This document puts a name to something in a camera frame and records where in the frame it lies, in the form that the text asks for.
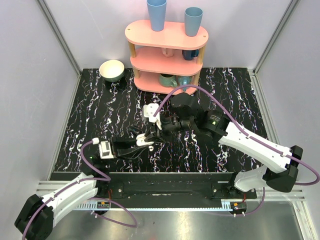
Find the blue butterfly ceramic mug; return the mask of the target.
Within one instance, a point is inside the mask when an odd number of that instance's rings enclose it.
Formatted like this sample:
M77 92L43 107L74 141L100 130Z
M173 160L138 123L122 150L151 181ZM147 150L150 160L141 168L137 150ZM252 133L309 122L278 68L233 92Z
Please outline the blue butterfly ceramic mug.
M178 86L189 85L193 80L193 76L177 76Z

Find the dark blue ceramic mug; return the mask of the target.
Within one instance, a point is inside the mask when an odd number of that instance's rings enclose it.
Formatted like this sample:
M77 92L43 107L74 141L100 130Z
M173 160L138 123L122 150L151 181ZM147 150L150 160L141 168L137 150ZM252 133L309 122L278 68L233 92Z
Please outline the dark blue ceramic mug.
M182 50L182 56L186 61L191 61L194 58L197 58L199 55L199 50Z

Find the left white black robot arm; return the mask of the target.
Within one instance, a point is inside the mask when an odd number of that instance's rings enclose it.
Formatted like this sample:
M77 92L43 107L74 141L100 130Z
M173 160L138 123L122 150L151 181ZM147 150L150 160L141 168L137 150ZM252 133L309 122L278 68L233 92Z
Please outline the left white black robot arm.
M22 234L23 240L47 239L59 221L86 201L97 202L96 206L88 208L95 218L101 218L129 228L138 227L138 221L134 215L124 206L110 199L111 193L108 193L106 182L110 182L111 178L86 159L84 151L88 145L98 146L101 159L113 159L118 156L115 144L111 141L100 141L96 137L83 144L80 148L82 160L101 177L80 173L72 181L49 194L44 196L33 194L30 196L14 222L14 226ZM111 205L124 210L133 220L133 224L110 219L98 213L107 211Z

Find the green white ceramic bowl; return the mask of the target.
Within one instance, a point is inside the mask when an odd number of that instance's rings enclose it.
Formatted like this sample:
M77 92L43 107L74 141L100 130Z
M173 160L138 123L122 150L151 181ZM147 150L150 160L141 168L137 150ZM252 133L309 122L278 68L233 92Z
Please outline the green white ceramic bowl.
M125 65L119 60L108 60L99 67L99 74L107 82L118 82L125 74Z

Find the left aluminium corner post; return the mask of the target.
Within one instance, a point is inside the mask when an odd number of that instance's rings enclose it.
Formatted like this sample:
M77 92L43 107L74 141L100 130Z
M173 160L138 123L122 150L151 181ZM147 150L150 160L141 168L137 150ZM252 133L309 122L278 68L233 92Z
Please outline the left aluminium corner post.
M74 57L71 49L69 48L68 43L64 38L47 2L45 0L36 0L36 3L38 4L41 12L43 13L49 27L51 28L54 36L56 37L60 47L62 48L74 72L76 73L77 76L80 76L82 74L82 69L80 68L79 64L76 61L76 58Z

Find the pink three-tier wooden shelf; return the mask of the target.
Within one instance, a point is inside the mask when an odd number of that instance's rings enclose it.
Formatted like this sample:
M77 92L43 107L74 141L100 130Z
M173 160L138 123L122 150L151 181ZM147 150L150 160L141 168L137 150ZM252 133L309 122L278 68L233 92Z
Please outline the pink three-tier wooden shelf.
M153 31L149 20L130 23L124 31L130 49L130 63L135 86L145 92L168 94L172 87L159 83L160 74L193 76L192 83L199 83L209 33L200 27L196 36L185 33L182 22L166 21L162 31ZM162 48L174 49L172 57L165 57ZM182 50L199 50L198 57L185 60Z

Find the pink ceramic mug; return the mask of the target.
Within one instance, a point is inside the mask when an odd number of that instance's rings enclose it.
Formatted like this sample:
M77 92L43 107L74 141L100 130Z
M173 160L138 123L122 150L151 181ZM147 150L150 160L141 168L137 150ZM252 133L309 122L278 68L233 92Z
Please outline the pink ceramic mug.
M165 57L170 58L174 55L175 50L172 48L162 48L161 52Z

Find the aluminium corner post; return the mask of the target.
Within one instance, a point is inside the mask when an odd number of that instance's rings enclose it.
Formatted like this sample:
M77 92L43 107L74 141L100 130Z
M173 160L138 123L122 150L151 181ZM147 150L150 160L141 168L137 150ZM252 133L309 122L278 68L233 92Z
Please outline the aluminium corner post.
M56 37L60 47L62 48L74 72L76 73L77 76L80 76L82 74L82 69L80 68L79 64L76 61L76 58L74 57L71 49L69 48L68 43L64 38L47 2L45 0L36 0L36 3L38 4L41 12L43 13L49 27L51 28L54 36Z
M257 64L252 69L254 74L257 74L261 69L262 65L266 61L268 55L270 54L273 46L277 42L278 38L280 37L281 33L283 32L284 28L286 27L287 23L289 22L292 14L294 13L295 9L299 5L300 0L290 0L288 6L286 7L280 21L278 22L270 40L268 41L264 51L262 52L261 57L259 58Z

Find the light blue tall cup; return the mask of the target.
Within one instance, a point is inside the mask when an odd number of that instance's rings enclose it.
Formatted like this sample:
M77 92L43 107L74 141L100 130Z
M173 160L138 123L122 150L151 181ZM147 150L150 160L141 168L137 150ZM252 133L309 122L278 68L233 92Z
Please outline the light blue tall cup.
M166 7L166 0L147 0L147 9L151 29L155 32L160 32L164 29Z

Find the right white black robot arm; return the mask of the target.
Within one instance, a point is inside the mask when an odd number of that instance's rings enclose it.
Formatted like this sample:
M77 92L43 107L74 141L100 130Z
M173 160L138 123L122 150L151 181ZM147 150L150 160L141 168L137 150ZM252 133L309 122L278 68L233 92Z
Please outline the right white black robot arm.
M257 169L233 173L227 185L228 195L239 198L251 189L270 187L278 192L289 193L296 183L298 162L303 149L298 145L285 147L273 143L245 127L238 127L221 110L205 110L187 93L179 93L171 99L175 113L165 117L156 112L156 103L143 106L142 116L153 123L145 134L148 142L165 142L173 134L193 130L214 143L232 147L254 158L263 165Z

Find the right aluminium corner post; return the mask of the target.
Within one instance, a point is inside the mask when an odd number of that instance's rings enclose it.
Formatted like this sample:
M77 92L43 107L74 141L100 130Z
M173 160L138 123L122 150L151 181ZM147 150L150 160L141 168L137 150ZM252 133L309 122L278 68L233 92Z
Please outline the right aluminium corner post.
M257 64L252 69L254 74L257 74L261 69L262 65L266 61L268 55L270 54L273 46L277 42L278 38L280 37L281 33L283 32L284 28L286 27L287 23L289 22L292 14L294 13L295 9L299 5L300 0L290 0L288 6L286 7L280 21L278 22L270 40L268 41L264 51L262 52L261 57L259 58Z

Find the grey blue tall cup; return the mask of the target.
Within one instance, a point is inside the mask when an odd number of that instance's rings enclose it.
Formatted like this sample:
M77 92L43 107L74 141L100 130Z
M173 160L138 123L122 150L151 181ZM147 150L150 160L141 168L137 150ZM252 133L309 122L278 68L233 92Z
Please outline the grey blue tall cup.
M184 12L185 34L195 37L198 34L203 17L203 10L199 7L188 7Z

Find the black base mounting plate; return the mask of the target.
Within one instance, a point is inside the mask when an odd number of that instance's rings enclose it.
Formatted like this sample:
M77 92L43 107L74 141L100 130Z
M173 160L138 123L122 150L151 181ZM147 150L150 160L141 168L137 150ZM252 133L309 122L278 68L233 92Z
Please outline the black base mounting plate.
M231 187L232 173L125 173L111 172L110 181L97 183L99 197L200 197L201 199L254 200L256 191Z

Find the aluminium frame rail front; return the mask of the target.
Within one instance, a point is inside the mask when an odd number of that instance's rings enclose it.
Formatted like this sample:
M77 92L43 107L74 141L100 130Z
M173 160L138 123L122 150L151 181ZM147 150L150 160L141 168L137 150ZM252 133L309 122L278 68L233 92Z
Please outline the aluminium frame rail front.
M185 202L184 205L178 206L177 202L174 202L173 205L170 201L164 202L155 202L154 204L151 201L138 202L141 206L134 206L133 202L121 203L126 207L128 211L137 211L137 212L231 212L232 207L229 201L216 201L212 202L213 206L191 206L191 202ZM114 203L108 203L102 200L87 200L84 203L76 206L74 211L121 211L121 207Z

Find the green speckled ceramic mug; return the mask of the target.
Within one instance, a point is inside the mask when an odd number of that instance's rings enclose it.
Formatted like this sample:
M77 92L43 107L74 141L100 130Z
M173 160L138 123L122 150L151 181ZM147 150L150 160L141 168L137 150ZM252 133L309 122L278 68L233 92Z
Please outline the green speckled ceramic mug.
M176 76L175 75L172 75L172 74L165 74L165 73L161 73L159 75L159 83L164 86L164 87L177 87L178 86L178 83L177 83L177 80L176 80Z

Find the white oval charging case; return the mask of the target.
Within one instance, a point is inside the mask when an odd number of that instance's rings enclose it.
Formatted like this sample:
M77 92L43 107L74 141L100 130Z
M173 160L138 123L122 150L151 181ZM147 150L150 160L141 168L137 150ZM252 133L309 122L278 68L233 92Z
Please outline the white oval charging case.
M145 137L145 134L142 133L142 134L139 134L136 136L136 145L138 147L142 147L142 146L151 146L153 145L154 142L153 141L147 141L146 140L146 137Z

